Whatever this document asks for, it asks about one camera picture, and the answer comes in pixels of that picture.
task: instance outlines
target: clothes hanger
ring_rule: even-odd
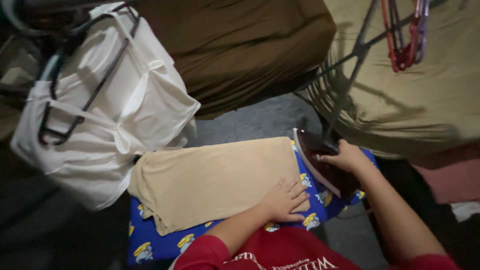
[[[399,25],[396,0],[389,0],[390,26],[387,19],[386,0],[382,0],[382,15],[387,31],[388,57],[395,72],[404,71],[414,63],[418,64],[425,55],[427,43],[426,21],[429,11],[429,0],[417,0],[414,17],[410,24],[410,42],[404,46],[401,28]]]
[[[128,10],[129,10],[129,13],[130,15],[134,18],[134,24],[133,24],[133,27],[130,31],[130,34],[132,37],[135,36],[135,33],[137,31],[137,28],[138,28],[138,24],[140,22],[140,16],[135,16],[135,14],[133,13],[133,11],[131,10],[130,8],[130,4],[132,3],[133,1],[127,1],[125,3],[123,3],[122,5],[118,6],[117,8],[113,9],[112,12],[118,12],[119,10],[127,7]],[[103,20],[103,19],[106,19],[106,18],[112,18],[113,16],[111,14],[102,14],[101,16],[97,17],[96,19],[94,20],[91,20],[87,23],[85,23],[84,25],[82,26],[79,26],[75,29],[72,29],[71,30],[71,35],[72,36],[76,36],[76,35],[79,35],[81,33],[86,33],[86,31],[92,26],[94,25],[95,23]],[[127,45],[129,43],[129,40],[126,38],[119,50],[119,52],[117,53],[117,55],[115,56],[115,59],[113,60],[113,62],[110,64],[110,66],[108,67],[104,77],[102,78],[102,80],[100,81],[100,83],[98,84],[98,86],[96,87],[96,89],[93,91],[92,95],[90,96],[89,100],[87,101],[87,103],[83,106],[82,110],[83,111],[87,111],[87,109],[90,107],[90,105],[92,104],[93,100],[95,99],[95,97],[97,96],[97,94],[100,92],[102,86],[104,85],[104,83],[107,81],[108,77],[110,76],[110,74],[113,72],[114,68],[115,68],[115,65],[118,63],[118,61],[120,60],[123,52],[125,51],[125,49],[127,48]],[[51,74],[50,74],[50,77],[51,77],[51,84],[50,84],[50,96],[53,100],[57,100],[57,96],[56,96],[56,87],[57,87],[57,80],[58,80],[58,76],[60,74],[60,70],[61,70],[61,67],[63,65],[63,62],[64,62],[64,57],[65,57],[65,50],[64,50],[64,47],[60,47],[59,50],[57,51],[56,53],[57,55],[57,62],[55,64],[55,66],[52,68],[51,70]],[[48,142],[45,140],[45,135],[46,134],[50,134],[52,136],[55,136],[55,137],[58,137],[59,140],[53,142],[54,145],[61,145],[61,144],[64,144],[69,138],[70,136],[72,135],[73,133],[73,130],[75,129],[75,127],[81,123],[84,122],[84,117],[81,117],[81,116],[76,116],[75,117],[75,120],[73,121],[73,123],[70,125],[70,127],[68,128],[67,132],[65,133],[62,133],[60,131],[57,131],[57,130],[54,130],[54,129],[51,129],[51,128],[48,128],[47,127],[47,122],[48,122],[48,117],[49,117],[49,114],[50,114],[50,110],[51,110],[51,106],[50,106],[50,102],[47,102],[45,104],[45,109],[44,109],[44,114],[43,114],[43,117],[42,117],[42,122],[40,123],[40,128],[38,130],[38,141],[43,144],[43,145],[47,145]]]

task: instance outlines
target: person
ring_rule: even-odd
[[[420,217],[357,146],[340,140],[339,154],[320,160],[354,174],[360,181],[395,255],[395,269],[458,269]],[[280,180],[257,206],[196,238],[170,269],[359,269],[305,229],[281,227],[273,233],[263,229],[271,221],[303,221],[303,216],[290,212],[308,198],[305,188]]]

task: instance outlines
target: gray floor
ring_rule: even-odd
[[[313,109],[288,94],[197,121],[188,146],[292,136],[293,127],[321,132]],[[361,268],[382,269],[386,261],[364,211],[350,207],[314,233]],[[91,213],[44,177],[0,181],[0,269],[121,269],[127,225],[128,200]]]

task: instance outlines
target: ironing board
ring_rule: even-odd
[[[264,227],[265,230],[274,232],[282,226],[292,226],[310,230],[318,227],[322,222],[337,216],[346,210],[348,206],[359,203],[361,199],[364,198],[365,194],[360,190],[348,201],[344,201],[335,196],[320,184],[320,182],[312,178],[297,152],[294,141],[292,141],[292,147],[295,150],[302,182],[308,186],[306,192],[310,194],[309,201],[311,207],[308,211],[301,213],[306,217],[303,223],[270,223]],[[377,166],[373,154],[368,150],[363,149],[362,151],[370,161]],[[160,236],[155,229],[155,223],[152,217],[143,219],[142,212],[141,202],[132,196],[130,201],[128,265],[137,265],[160,259],[174,259],[183,253],[196,237],[204,234],[221,222],[207,222],[187,230]]]

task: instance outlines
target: clothes drying rack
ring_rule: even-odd
[[[404,18],[403,20],[398,20],[398,23],[392,27],[390,27],[389,30],[385,30],[383,33],[379,34],[378,36],[372,38],[370,41],[365,41],[365,34],[367,32],[368,27],[370,26],[370,22],[373,18],[373,14],[375,12],[375,8],[378,5],[379,1],[385,1],[385,0],[372,0],[368,11],[367,15],[365,17],[365,20],[363,21],[362,27],[360,29],[359,34],[357,35],[357,39],[355,41],[355,45],[353,46],[352,52],[345,56],[344,58],[340,59],[333,65],[327,65],[325,60],[322,64],[322,66],[318,69],[317,75],[315,76],[314,79],[308,81],[307,83],[303,84],[302,86],[298,87],[297,90],[293,92],[294,95],[297,97],[301,98],[305,102],[307,102],[310,106],[312,106],[315,109],[314,104],[305,96],[303,96],[300,92],[303,90],[308,90],[308,87],[315,84],[320,78],[326,79],[326,76],[331,73],[333,70],[336,70],[340,65],[344,64],[348,60],[353,59],[354,57],[357,57],[357,62],[355,63],[355,67],[353,68],[352,74],[350,78],[348,79],[348,82],[346,84],[345,89],[341,91],[339,94],[337,100],[337,105],[333,109],[332,113],[332,118],[330,119],[330,122],[327,124],[327,129],[326,132],[323,132],[323,139],[324,141],[327,140],[334,128],[334,125],[338,118],[340,117],[341,111],[345,108],[345,106],[348,103],[348,94],[350,93],[350,90],[352,88],[352,84],[357,78],[357,75],[360,71],[361,66],[363,65],[363,62],[365,61],[365,58],[368,55],[368,52],[370,48],[377,44],[378,42],[388,38],[388,36],[391,33],[394,33],[395,31],[400,31],[402,27],[405,27],[408,25],[410,22],[412,22],[413,19],[415,19],[416,14],[413,13],[410,16]],[[445,3],[448,0],[432,0],[430,1],[430,9],[435,8],[443,3]]]

